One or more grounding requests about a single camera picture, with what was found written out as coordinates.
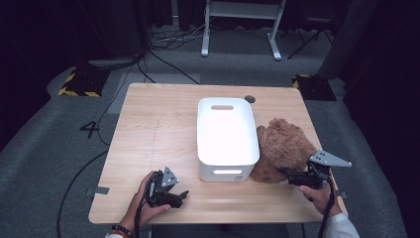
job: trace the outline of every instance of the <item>plush toy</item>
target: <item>plush toy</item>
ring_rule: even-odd
[[[287,180],[277,169],[288,168],[304,172],[309,157],[316,148],[305,137],[302,129],[284,119],[272,119],[268,127],[257,128],[260,159],[251,172],[256,181],[280,182]]]

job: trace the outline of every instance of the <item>cord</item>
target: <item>cord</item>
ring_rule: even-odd
[[[322,218],[321,227],[319,228],[318,238],[322,238],[324,236],[325,226],[327,225],[328,220],[328,214],[330,214],[331,208],[333,207],[336,200],[336,196],[334,195],[334,186],[331,178],[328,178],[327,182],[330,185],[331,193],[330,199],[328,200],[328,204],[325,209],[324,217]]]
[[[139,62],[137,61],[137,67],[139,68],[139,71],[146,77],[148,78],[152,83],[156,83],[153,79],[151,79],[145,72],[143,72],[143,70],[140,68]]]
[[[108,51],[120,56],[120,57],[134,57],[135,55],[123,55],[120,54],[116,51],[114,51],[113,49],[111,49],[108,44],[103,40],[103,38],[101,37],[101,35],[99,34],[99,32],[96,30],[95,25],[93,24],[92,20],[90,19],[89,15],[87,14],[85,8],[83,7],[83,5],[81,4],[81,2],[79,0],[76,0],[77,4],[79,5],[80,9],[82,10],[84,16],[86,17],[87,21],[89,22],[90,26],[92,27],[92,30],[95,32],[96,36],[99,38],[99,40],[102,42],[102,44],[108,49]]]
[[[77,180],[77,177],[84,171],[84,169],[86,169],[86,167],[88,167],[90,164],[92,164],[92,162],[96,161],[98,158],[102,157],[106,153],[108,153],[108,150],[102,152],[101,154],[99,154],[98,156],[96,156],[92,160],[90,160],[88,163],[86,163],[86,165],[84,165],[79,170],[79,172],[74,176],[74,178],[71,180],[70,184],[68,185],[67,190],[64,193],[64,197],[61,200],[61,204],[60,204],[59,210],[58,210],[58,215],[56,217],[56,235],[57,235],[58,238],[61,237],[61,230],[60,230],[59,224],[60,224],[60,220],[61,220],[62,207],[64,206],[64,202],[65,202],[65,199],[67,198],[68,192],[70,191],[70,189],[73,186],[74,182]]]
[[[136,210],[136,216],[134,218],[134,227],[135,227],[134,233],[135,233],[136,238],[140,238],[140,216],[142,214],[142,208],[146,204],[146,201],[145,201],[146,192],[148,192],[149,188],[151,187],[152,182],[153,181],[151,179],[148,181],[148,185],[146,186],[145,191],[143,192],[142,199],[140,200],[139,206]]]
[[[157,55],[155,55],[151,50],[148,50],[154,57],[156,57],[158,60],[160,60],[160,61],[162,61],[162,62],[164,62],[164,63],[166,63],[166,64],[168,64],[168,65],[170,65],[170,66],[172,66],[172,67],[174,67],[174,68],[176,68],[178,71],[180,71],[182,74],[184,74],[186,77],[188,77],[189,79],[191,79],[193,82],[195,82],[196,84],[200,84],[199,82],[197,82],[194,78],[192,78],[192,77],[190,77],[188,74],[186,74],[184,71],[182,71],[181,69],[179,69],[177,66],[175,66],[175,65],[173,65],[173,64],[171,64],[171,63],[169,63],[169,62],[167,62],[167,61],[165,61],[165,60],[163,60],[163,59],[161,59],[160,57],[158,57]]]
[[[110,147],[110,144],[109,144],[109,143],[106,143],[106,142],[102,139],[101,134],[100,134],[100,127],[99,127],[99,125],[100,125],[100,123],[101,123],[101,121],[102,121],[102,118],[103,118],[103,116],[105,115],[106,111],[107,111],[107,110],[108,110],[108,108],[112,105],[112,103],[115,101],[115,99],[117,98],[117,95],[118,95],[118,93],[120,92],[121,88],[123,88],[124,84],[126,83],[127,76],[129,75],[130,71],[132,70],[132,68],[133,68],[134,64],[136,64],[136,63],[134,62],[134,63],[132,63],[132,65],[130,66],[130,69],[127,71],[126,76],[124,77],[123,83],[121,84],[120,88],[118,88],[117,93],[115,93],[115,96],[114,96],[114,98],[112,99],[111,103],[109,103],[109,105],[105,108],[104,112],[102,113],[101,117],[100,117],[100,118],[99,118],[99,120],[98,120],[98,128],[99,128],[99,130],[97,130],[97,132],[98,132],[99,140],[101,140],[101,142],[102,142],[103,144],[105,144],[106,146],[108,146],[108,147]]]

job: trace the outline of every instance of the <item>white plastic bin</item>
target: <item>white plastic bin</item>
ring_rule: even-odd
[[[201,179],[247,179],[260,158],[250,103],[241,98],[201,99],[197,113],[197,150]]]

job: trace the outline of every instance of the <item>table leg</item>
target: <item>table leg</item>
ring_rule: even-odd
[[[201,48],[202,57],[207,57],[209,55],[209,41],[210,41],[210,0],[207,0],[203,46]]]
[[[274,25],[272,26],[272,31],[271,33],[266,34],[275,60],[281,60],[281,54],[280,54],[280,51],[278,50],[277,43],[275,42],[275,34],[277,33],[281,16],[283,15],[284,4],[285,4],[285,0],[281,1],[281,3],[279,4],[277,16],[275,17]]]

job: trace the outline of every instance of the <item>white metal frame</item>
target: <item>white metal frame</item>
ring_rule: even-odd
[[[283,14],[285,0],[280,4],[258,4],[258,3],[238,3],[238,2],[217,2],[207,0],[205,29],[201,55],[208,57],[210,42],[210,17],[237,17],[274,20],[274,25],[270,33],[267,33],[269,45],[275,60],[281,60],[281,54],[275,42],[275,34]]]

